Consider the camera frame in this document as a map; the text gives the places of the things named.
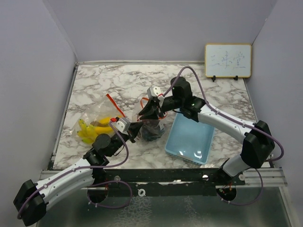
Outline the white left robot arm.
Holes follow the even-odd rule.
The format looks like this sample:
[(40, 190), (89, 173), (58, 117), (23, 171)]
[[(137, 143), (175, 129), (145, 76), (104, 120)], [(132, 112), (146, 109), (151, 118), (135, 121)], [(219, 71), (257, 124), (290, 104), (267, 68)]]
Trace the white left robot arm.
[(128, 140), (134, 143), (142, 125), (142, 122), (129, 122), (126, 118), (112, 118), (109, 126), (114, 134), (98, 135), (91, 149), (75, 164), (36, 183), (25, 181), (13, 201), (17, 218), (28, 227), (70, 193), (91, 185), (101, 186), (105, 179), (104, 168), (111, 168), (108, 157), (121, 147), (128, 148)]

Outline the yellow banana bunch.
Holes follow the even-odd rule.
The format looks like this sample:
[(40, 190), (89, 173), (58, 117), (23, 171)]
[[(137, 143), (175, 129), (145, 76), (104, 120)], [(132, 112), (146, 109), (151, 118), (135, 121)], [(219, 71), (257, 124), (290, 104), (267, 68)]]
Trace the yellow banana bunch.
[(97, 121), (87, 123), (84, 119), (79, 119), (76, 126), (76, 136), (86, 144), (92, 144), (99, 135), (106, 134), (109, 136), (114, 135), (114, 130), (109, 126), (111, 117), (105, 117)]

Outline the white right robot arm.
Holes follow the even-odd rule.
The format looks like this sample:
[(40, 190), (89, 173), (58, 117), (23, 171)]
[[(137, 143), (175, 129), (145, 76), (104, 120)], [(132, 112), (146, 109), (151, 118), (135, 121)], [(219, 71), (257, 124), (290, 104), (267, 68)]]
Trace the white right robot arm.
[(244, 121), (208, 105), (204, 99), (193, 95), (191, 85), (184, 77), (173, 78), (171, 85), (172, 95), (169, 97), (165, 97), (159, 87), (148, 89), (149, 100), (138, 114), (141, 120), (155, 120), (168, 111), (179, 109), (184, 117), (209, 124), (236, 139), (242, 144), (241, 153), (226, 160), (216, 172), (223, 185), (230, 184), (238, 173), (263, 165), (275, 148), (265, 122)]

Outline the clear orange zip bag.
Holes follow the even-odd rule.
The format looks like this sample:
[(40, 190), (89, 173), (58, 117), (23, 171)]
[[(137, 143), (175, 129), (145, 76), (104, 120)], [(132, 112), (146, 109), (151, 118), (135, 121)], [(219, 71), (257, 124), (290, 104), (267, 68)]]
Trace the clear orange zip bag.
[(105, 96), (101, 97), (95, 104), (92, 105), (92, 107), (88, 107), (84, 113), (78, 117), (76, 120), (76, 123), (71, 128), (70, 134), (76, 141), (81, 141), (78, 136), (76, 136), (76, 129), (78, 126), (76, 124), (78, 123), (79, 119), (84, 119), (87, 123), (91, 123), (92, 121), (97, 121), (99, 119), (105, 118), (105, 117), (125, 117), (125, 114), (123, 111), (118, 107), (117, 103), (114, 101), (114, 99), (110, 96), (110, 94), (106, 94)]
[(166, 117), (167, 113), (163, 117), (157, 120), (140, 120), (138, 113), (146, 106), (149, 99), (142, 97), (140, 102), (134, 106), (132, 113), (132, 121), (143, 122), (143, 126), (140, 128), (138, 138), (142, 141), (151, 142), (158, 140), (163, 136), (166, 131)]

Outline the dark grape bunch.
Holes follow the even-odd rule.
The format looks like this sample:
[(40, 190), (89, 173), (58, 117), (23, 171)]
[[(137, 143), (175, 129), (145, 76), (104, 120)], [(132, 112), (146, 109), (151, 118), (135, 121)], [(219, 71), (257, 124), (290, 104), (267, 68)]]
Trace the dark grape bunch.
[(140, 129), (141, 138), (151, 142), (162, 137), (165, 126), (160, 120), (142, 120), (143, 126)]

